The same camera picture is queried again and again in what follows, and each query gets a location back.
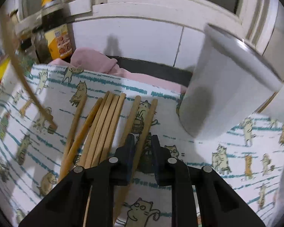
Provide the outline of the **cat pattern cloth mat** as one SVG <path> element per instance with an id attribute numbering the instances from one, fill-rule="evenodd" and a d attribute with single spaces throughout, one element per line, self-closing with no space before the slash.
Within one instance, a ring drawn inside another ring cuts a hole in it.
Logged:
<path id="1" fill-rule="evenodd" d="M 79 120 L 83 124 L 106 92 L 126 95 L 110 155 L 118 147 L 134 98 L 141 97 L 132 129 L 135 137 L 143 129 L 152 100 L 157 99 L 150 133 L 159 137 L 161 146 L 188 166 L 213 167 L 264 224 L 271 225 L 276 201 L 282 197 L 283 123 L 252 114 L 216 139 L 196 140 L 179 122 L 176 109 L 181 96 L 177 92 L 91 71 L 67 77 L 66 68 L 59 66 L 34 66 L 27 82 L 58 128 L 53 130 L 40 117 L 8 69 L 0 84 L 0 207 L 12 226 L 18 226 L 57 184 L 76 102 L 87 94 Z"/>

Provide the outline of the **white chopstick holder cup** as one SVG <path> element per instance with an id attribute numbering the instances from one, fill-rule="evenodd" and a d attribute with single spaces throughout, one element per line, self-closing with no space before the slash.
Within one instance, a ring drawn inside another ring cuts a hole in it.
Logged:
<path id="1" fill-rule="evenodd" d="M 198 140 L 214 139 L 281 90 L 274 68 L 250 44 L 212 24 L 179 108 L 183 128 Z"/>

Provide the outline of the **pink cloth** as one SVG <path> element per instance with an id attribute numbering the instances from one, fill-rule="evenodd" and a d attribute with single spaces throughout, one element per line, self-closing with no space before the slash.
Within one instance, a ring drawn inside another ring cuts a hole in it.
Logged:
<path id="1" fill-rule="evenodd" d="M 61 58 L 54 59 L 49 63 L 50 66 L 64 66 L 69 68 L 80 68 L 83 70 L 104 73 L 108 75 L 114 75 L 145 84 L 157 86 L 170 91 L 185 93 L 186 87 L 181 84 L 177 84 L 172 81 L 163 80 L 157 77 L 153 77 L 142 73 L 131 73 L 124 68 L 117 65 L 117 60 L 108 58 L 104 54 L 91 49 L 91 48 L 79 48 L 76 49 L 71 56 L 71 62 L 67 63 Z"/>

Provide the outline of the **glass spice jar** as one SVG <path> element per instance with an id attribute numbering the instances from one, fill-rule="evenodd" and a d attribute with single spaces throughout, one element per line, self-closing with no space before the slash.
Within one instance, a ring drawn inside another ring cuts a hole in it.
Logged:
<path id="1" fill-rule="evenodd" d="M 42 30 L 35 31 L 33 34 L 33 43 L 36 50 L 36 55 L 41 64 L 48 64 L 52 61 L 48 42 Z"/>

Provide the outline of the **soy sauce bottle yellow label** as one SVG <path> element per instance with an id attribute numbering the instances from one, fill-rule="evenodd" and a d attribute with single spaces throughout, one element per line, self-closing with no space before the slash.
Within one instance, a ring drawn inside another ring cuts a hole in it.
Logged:
<path id="1" fill-rule="evenodd" d="M 52 59 L 69 63 L 73 49 L 62 0 L 41 0 L 41 21 Z"/>

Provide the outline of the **white window frame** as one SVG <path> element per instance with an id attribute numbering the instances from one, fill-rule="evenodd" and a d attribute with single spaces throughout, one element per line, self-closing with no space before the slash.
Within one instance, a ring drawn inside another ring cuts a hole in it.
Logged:
<path id="1" fill-rule="evenodd" d="M 207 0 L 73 0 L 69 21 L 109 17 L 148 19 L 203 31 L 207 24 L 247 40 L 258 52 L 267 47 L 277 18 L 278 0 L 239 0 L 236 13 Z"/>

